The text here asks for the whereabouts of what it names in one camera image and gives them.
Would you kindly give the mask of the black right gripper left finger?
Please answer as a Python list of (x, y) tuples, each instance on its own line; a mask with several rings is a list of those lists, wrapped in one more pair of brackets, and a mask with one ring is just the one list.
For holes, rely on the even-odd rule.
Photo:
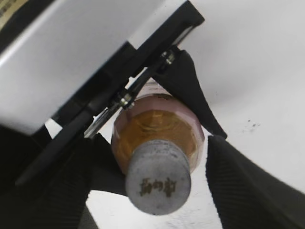
[(50, 141), (45, 127), (33, 137), (0, 129), (1, 228), (96, 228), (86, 207), (92, 180), (91, 140), (77, 139), (46, 171), (24, 185), (15, 185), (18, 176)]

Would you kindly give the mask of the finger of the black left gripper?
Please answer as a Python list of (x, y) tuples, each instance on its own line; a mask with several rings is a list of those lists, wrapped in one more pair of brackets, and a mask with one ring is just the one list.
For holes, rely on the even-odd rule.
[(125, 175), (122, 173), (110, 146), (101, 135), (79, 137), (78, 146), (85, 156), (84, 196), (90, 191), (104, 191), (126, 196)]
[(217, 122), (205, 99), (189, 53), (173, 46), (169, 54), (173, 56), (172, 63), (166, 64), (164, 73), (154, 76), (154, 80), (184, 103), (208, 132), (227, 138), (226, 132)]

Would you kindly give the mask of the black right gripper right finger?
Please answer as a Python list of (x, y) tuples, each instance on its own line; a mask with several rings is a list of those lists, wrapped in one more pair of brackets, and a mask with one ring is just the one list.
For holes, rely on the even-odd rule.
[(305, 195), (221, 136), (208, 137), (206, 178), (224, 229), (303, 229)]

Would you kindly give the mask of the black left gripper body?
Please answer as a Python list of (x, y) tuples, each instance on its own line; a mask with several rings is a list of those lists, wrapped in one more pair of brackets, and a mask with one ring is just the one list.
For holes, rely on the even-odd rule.
[(126, 42), (56, 114), (59, 134), (17, 178), (24, 185), (51, 167), (83, 136), (93, 137), (119, 108), (128, 108), (149, 79), (164, 73), (176, 46), (204, 17), (185, 1), (143, 44)]

